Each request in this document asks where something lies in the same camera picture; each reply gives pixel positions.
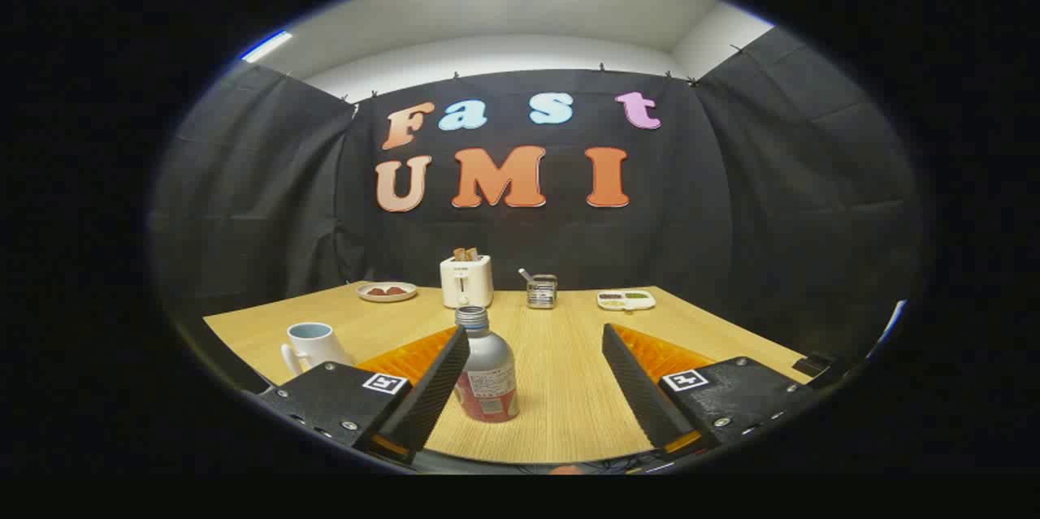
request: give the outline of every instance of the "black backdrop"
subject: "black backdrop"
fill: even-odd
[[[634,127],[619,95],[655,102]],[[536,124],[530,98],[573,116]],[[442,131],[453,103],[487,122]],[[390,113],[432,102],[411,142]],[[539,146],[546,204],[454,208],[458,150],[501,165]],[[623,208],[587,204],[587,148],[626,150]],[[428,155],[422,202],[388,212],[375,164]],[[407,193],[411,171],[397,171]],[[357,279],[438,286],[459,246],[492,256],[498,289],[555,274],[562,289],[658,285],[803,354],[864,356],[896,301],[919,293],[920,198],[891,124],[857,83],[773,29],[692,85],[650,75],[535,71],[427,83],[354,105],[262,67],[234,68],[172,141],[151,215],[172,305],[197,316]]]
[[[630,124],[615,98],[638,90],[656,105],[654,130]],[[536,124],[531,97],[564,93],[573,98],[573,116],[562,124]],[[476,129],[441,131],[449,105],[483,101],[487,123]],[[420,103],[437,109],[425,116],[413,140],[383,150],[387,115]],[[405,279],[439,286],[438,264],[454,248],[476,246],[492,258],[498,289],[523,289],[520,267],[554,274],[562,289],[662,285],[709,299],[729,271],[730,211],[726,175],[716,136],[686,82],[647,75],[590,71],[536,71],[484,75],[416,86],[361,103],[340,160],[338,213],[352,234],[364,240],[365,268],[380,280]],[[517,147],[546,150],[539,166],[545,205],[514,208],[456,208],[458,150],[480,148],[501,165]],[[592,193],[589,148],[617,148],[622,208],[597,208]],[[422,202],[409,212],[374,205],[375,164],[430,155]],[[397,171],[397,193],[408,191],[411,172]],[[362,216],[357,209],[370,212]],[[361,265],[349,265],[355,278]]]

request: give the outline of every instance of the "aluminum bottle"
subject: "aluminum bottle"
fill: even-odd
[[[466,415],[492,423],[513,419],[520,413],[513,349],[491,332],[485,308],[458,308],[456,323],[469,337],[469,360],[456,383],[456,397]]]

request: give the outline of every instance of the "metal cup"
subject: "metal cup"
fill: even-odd
[[[527,308],[549,310],[556,307],[556,276],[538,275],[527,282]]]

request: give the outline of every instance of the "ceiling light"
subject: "ceiling light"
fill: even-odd
[[[270,38],[267,38],[267,41],[260,46],[257,46],[253,50],[249,50],[249,52],[245,53],[245,56],[242,56],[242,60],[245,60],[246,62],[256,62],[261,59],[261,57],[269,54],[271,50],[275,50],[279,46],[288,42],[290,37],[292,37],[292,34],[290,34],[289,31],[279,31],[279,33],[275,34]]]

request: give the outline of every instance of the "wooden table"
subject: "wooden table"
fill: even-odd
[[[216,335],[274,383],[292,374],[279,347],[286,329],[301,321],[333,327],[360,363],[454,326],[439,288],[419,288],[405,302],[376,304],[358,297],[367,282],[206,317]],[[632,313],[596,305],[597,290],[562,291],[553,310],[526,308],[524,291],[496,291],[488,308],[491,330],[513,347],[520,415],[482,423],[449,398],[426,448],[498,463],[584,462],[647,451],[647,441],[603,358],[605,322],[615,322],[685,346],[717,361],[746,356],[799,383],[791,368],[803,355],[758,337],[657,287],[646,287],[657,306]]]

